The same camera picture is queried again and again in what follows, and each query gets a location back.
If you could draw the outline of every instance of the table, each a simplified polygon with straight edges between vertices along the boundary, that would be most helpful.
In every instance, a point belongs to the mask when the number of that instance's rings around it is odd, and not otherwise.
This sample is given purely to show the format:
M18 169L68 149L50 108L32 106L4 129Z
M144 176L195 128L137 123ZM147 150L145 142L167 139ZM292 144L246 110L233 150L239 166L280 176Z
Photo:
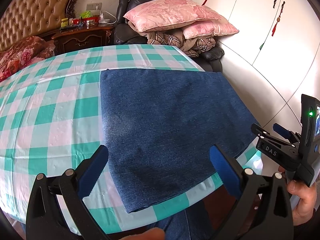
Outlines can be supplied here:
M75 169L104 143L100 72L122 68L203 71L176 47L118 45L52 57L1 82L0 208L4 212L25 223L36 175L60 176L69 168ZM237 160L256 173L262 170L255 142ZM128 214L107 164L83 201L104 232L110 234L171 216L221 185L213 174L175 198ZM58 200L71 231L79 233L63 198Z
M107 46L111 43L113 28L111 24L95 24L58 31L52 36L56 46L55 54Z

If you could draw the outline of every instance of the nightstand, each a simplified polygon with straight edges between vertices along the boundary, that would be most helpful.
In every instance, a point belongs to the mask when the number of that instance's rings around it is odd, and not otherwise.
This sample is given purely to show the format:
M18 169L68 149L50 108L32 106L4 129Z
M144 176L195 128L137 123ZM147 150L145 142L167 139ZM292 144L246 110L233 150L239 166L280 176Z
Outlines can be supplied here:
M95 24L58 31L53 37L56 55L110 45L113 25Z

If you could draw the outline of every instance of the red tassel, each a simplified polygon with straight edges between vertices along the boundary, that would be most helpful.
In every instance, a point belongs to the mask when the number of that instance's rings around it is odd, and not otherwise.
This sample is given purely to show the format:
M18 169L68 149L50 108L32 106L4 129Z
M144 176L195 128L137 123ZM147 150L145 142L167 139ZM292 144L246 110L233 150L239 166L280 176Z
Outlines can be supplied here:
M203 4L202 5L205 5L205 3L207 2L207 0L204 0Z
M276 31L276 28L277 28L277 24L278 24L278 22L276 22L276 25L273 27L273 29L272 29L272 37L273 37L273 34L275 34L275 31Z

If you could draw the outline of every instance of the power socket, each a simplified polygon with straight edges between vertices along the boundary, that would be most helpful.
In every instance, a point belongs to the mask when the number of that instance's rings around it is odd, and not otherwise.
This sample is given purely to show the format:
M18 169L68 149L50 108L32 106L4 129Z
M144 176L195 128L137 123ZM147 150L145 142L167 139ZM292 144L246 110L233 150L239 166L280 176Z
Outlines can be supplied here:
M98 10L101 10L102 8L102 2L98 3L88 3L86 11L93 11L96 10L96 7L98 6Z

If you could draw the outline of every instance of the screw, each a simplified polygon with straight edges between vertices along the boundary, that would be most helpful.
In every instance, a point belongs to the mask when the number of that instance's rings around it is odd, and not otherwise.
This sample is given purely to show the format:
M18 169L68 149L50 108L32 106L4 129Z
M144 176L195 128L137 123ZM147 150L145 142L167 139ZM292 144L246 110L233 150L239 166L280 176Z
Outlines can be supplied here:
M247 175L252 175L253 174L253 170L251 170L250 168L246 168L244 169L244 173Z
M73 174L73 169L66 170L66 175L71 176Z
M37 180L41 180L41 179L43 179L43 173L39 173L39 174L37 175Z
M282 178L282 175L281 175L281 173L276 172L276 173L275 173L275 177L276 177L277 179L281 179L281 178Z

